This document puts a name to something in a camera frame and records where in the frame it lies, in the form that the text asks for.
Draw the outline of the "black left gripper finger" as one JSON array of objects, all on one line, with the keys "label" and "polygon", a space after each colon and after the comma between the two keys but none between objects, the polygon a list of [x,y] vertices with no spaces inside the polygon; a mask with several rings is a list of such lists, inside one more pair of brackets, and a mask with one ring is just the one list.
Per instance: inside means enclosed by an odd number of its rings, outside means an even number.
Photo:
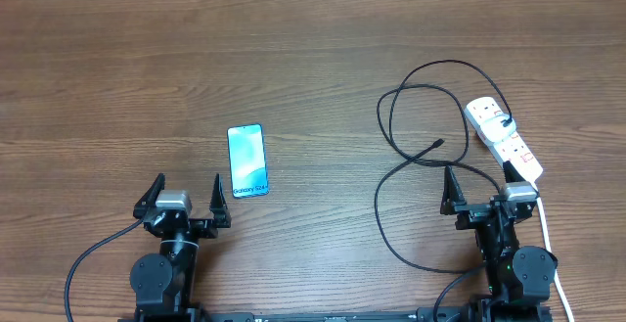
[{"label": "black left gripper finger", "polygon": [[231,227],[232,218],[226,204],[222,177],[219,173],[217,173],[214,178],[209,210],[213,214],[213,226],[215,228]]},{"label": "black left gripper finger", "polygon": [[143,218],[150,208],[156,206],[159,193],[165,187],[165,174],[160,173],[148,191],[140,198],[133,208],[134,218]]}]

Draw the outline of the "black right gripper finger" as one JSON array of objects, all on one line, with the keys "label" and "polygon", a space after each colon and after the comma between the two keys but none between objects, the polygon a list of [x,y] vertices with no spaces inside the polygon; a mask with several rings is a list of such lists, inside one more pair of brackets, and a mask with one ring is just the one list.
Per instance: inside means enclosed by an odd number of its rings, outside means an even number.
[{"label": "black right gripper finger", "polygon": [[453,215],[457,213],[459,207],[466,204],[461,186],[451,165],[444,168],[443,194],[440,205],[440,213],[443,215]]},{"label": "black right gripper finger", "polygon": [[505,174],[506,183],[526,181],[519,172],[515,169],[511,161],[505,161],[503,163],[503,171]]}]

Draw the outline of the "blue Galaxy smartphone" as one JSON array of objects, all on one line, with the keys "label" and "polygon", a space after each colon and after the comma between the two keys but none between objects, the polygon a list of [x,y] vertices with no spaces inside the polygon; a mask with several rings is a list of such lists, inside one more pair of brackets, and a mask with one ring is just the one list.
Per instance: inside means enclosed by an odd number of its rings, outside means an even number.
[{"label": "blue Galaxy smartphone", "polygon": [[227,130],[231,184],[237,199],[269,193],[269,177],[260,124],[230,127]]}]

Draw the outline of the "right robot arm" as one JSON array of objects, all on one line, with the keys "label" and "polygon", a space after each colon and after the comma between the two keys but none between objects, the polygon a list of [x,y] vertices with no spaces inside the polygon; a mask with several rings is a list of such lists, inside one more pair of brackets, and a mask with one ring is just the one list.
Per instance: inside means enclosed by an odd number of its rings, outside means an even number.
[{"label": "right robot arm", "polygon": [[[440,212],[456,217],[458,230],[472,230],[481,252],[481,266],[450,283],[437,298],[434,321],[550,321],[552,315],[542,302],[548,300],[555,281],[558,259],[548,250],[522,246],[514,226],[532,216],[539,204],[539,192],[504,163],[506,184],[488,203],[470,205],[448,166],[444,171],[444,194]],[[475,296],[463,306],[440,304],[447,293],[469,276],[484,271],[490,293]]]}]

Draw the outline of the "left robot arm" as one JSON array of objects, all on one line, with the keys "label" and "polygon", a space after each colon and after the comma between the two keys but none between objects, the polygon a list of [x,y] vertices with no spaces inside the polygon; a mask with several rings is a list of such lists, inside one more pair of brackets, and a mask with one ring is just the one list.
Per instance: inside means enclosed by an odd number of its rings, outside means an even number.
[{"label": "left robot arm", "polygon": [[192,302],[199,241],[215,239],[218,230],[231,226],[222,177],[214,178],[209,210],[211,218],[192,218],[192,202],[185,190],[167,190],[165,175],[156,180],[136,203],[133,216],[160,239],[158,253],[140,257],[129,282],[136,296],[135,321],[208,321],[209,313]]}]

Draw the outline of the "white USB charger plug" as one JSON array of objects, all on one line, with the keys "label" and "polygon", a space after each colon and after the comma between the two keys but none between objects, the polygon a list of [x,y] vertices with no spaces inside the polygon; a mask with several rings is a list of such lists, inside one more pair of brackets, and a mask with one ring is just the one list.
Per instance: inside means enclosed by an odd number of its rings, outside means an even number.
[{"label": "white USB charger plug", "polygon": [[483,141],[488,144],[500,143],[516,132],[516,123],[508,115],[496,115],[480,124]]}]

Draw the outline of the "white power strip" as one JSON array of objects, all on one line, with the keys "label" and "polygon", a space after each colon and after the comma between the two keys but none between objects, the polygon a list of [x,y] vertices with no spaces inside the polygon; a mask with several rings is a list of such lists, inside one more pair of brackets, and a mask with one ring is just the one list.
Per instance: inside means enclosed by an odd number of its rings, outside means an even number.
[{"label": "white power strip", "polygon": [[511,161],[526,181],[531,183],[537,181],[543,173],[543,167],[517,131],[500,143],[488,145],[483,141],[480,124],[496,115],[508,115],[492,97],[481,97],[469,102],[465,107],[465,115],[479,139],[490,150],[500,166],[503,166],[505,161]]}]

